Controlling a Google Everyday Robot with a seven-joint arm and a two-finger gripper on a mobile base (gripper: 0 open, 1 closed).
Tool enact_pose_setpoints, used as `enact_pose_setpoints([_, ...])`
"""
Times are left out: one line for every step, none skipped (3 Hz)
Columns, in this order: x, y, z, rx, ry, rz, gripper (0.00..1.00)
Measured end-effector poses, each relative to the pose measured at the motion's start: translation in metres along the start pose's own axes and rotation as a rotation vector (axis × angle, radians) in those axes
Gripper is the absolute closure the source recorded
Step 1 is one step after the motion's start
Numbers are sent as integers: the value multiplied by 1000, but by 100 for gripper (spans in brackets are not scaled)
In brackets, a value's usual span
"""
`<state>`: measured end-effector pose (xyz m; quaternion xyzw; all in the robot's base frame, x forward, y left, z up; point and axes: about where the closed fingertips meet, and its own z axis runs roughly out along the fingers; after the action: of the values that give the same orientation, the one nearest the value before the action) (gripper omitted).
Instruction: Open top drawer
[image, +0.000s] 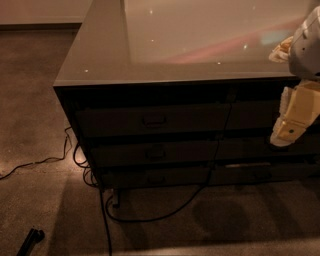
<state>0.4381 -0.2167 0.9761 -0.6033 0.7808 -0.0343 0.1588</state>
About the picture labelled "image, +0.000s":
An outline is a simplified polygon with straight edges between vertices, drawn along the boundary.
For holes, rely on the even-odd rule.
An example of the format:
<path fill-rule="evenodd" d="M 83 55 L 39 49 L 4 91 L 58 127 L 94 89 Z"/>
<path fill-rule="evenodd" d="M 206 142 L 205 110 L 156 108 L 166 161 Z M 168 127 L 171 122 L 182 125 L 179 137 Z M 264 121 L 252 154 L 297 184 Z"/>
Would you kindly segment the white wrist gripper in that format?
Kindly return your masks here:
<path fill-rule="evenodd" d="M 269 54 L 276 63 L 288 61 L 293 37 L 279 43 Z M 320 83 L 303 80 L 294 88 L 285 87 L 280 100 L 279 117 L 274 124 L 270 143 L 286 147 L 295 143 L 320 115 Z"/>

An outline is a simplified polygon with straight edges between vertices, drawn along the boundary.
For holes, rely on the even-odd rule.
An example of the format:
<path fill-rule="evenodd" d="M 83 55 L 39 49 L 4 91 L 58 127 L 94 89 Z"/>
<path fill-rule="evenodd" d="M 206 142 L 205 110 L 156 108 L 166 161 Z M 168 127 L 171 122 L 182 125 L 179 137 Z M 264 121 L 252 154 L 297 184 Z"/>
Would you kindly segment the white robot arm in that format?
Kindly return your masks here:
<path fill-rule="evenodd" d="M 269 60 L 288 63 L 291 74 L 301 79 L 281 94 L 279 117 L 270 143 L 286 147 L 295 143 L 320 116 L 320 7 L 315 7 L 293 36 L 277 45 Z"/>

